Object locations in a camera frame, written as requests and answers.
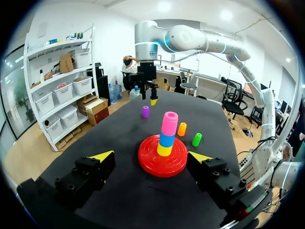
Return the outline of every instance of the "green cup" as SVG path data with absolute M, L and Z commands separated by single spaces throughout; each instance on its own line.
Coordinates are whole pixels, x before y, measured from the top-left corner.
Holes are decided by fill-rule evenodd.
M 201 138 L 202 138 L 202 134 L 200 133 L 196 133 L 195 137 L 194 137 L 194 140 L 192 141 L 192 145 L 194 147 L 197 147 L 201 141 Z

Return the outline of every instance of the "water bottle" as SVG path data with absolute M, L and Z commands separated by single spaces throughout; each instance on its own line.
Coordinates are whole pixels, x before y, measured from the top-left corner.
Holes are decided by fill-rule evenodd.
M 117 99 L 122 98 L 122 85 L 118 84 L 118 81 L 115 81 L 115 85 L 113 86 L 116 91 Z
M 109 85 L 109 96 L 110 96 L 110 103 L 115 104 L 116 103 L 116 94 L 115 94 L 115 88 L 111 87 L 111 83 Z
M 140 95 L 140 91 L 137 85 L 135 85 L 134 89 L 132 89 L 129 93 L 129 100 L 132 100 Z

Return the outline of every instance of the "red ring base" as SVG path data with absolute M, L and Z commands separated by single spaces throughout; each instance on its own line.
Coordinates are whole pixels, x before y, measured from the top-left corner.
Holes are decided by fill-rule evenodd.
M 178 138 L 175 138 L 169 156 L 160 156 L 157 146 L 160 135 L 146 138 L 139 147 L 138 160 L 141 167 L 156 177 L 172 177 L 180 173 L 186 166 L 187 149 Z

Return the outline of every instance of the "wooden floor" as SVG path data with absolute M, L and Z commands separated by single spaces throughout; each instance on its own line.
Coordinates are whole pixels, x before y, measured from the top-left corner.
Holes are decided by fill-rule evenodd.
M 128 93 L 124 92 L 122 95 L 123 98 L 121 100 L 109 107 L 110 115 L 129 102 Z M 242 132 L 243 127 L 250 127 L 250 123 L 245 117 L 237 115 L 235 120 L 232 120 L 232 122 L 236 128 L 235 131 L 231 130 L 236 152 L 239 153 L 241 151 L 248 151 L 250 148 L 255 148 L 257 146 L 257 141 L 260 138 L 261 127 L 256 129 L 256 126 L 252 125 L 251 131 L 254 134 L 254 137 L 249 138 Z M 83 123 L 81 125 L 81 132 L 70 140 L 61 150 L 64 151 L 91 128 L 92 126 L 88 121 Z M 7 153 L 3 161 L 5 172 L 10 179 L 12 179 L 13 183 L 16 184 L 20 184 L 29 178 L 35 180 L 54 159 L 61 155 L 62 151 L 53 152 L 48 141 L 40 130 L 38 123 L 36 123 L 18 139 L 16 144 Z M 240 154 L 238 159 L 240 160 L 243 156 L 244 154 Z M 274 190 L 274 196 L 277 193 L 278 189 Z M 272 214 L 270 213 L 262 212 L 259 215 L 260 225 L 263 224 L 271 215 Z

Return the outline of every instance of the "ceiling light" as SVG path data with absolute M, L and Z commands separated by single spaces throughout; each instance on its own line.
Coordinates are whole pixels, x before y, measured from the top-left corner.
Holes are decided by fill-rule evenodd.
M 21 61 L 23 59 L 23 56 L 19 57 L 17 60 L 15 60 L 15 63 Z
M 158 11 L 163 12 L 163 13 L 167 13 L 168 11 L 171 10 L 171 4 L 169 4 L 168 2 L 160 2 L 158 4 Z
M 220 13 L 220 17 L 221 17 L 222 20 L 230 21 L 233 17 L 233 14 L 228 10 L 223 10 Z

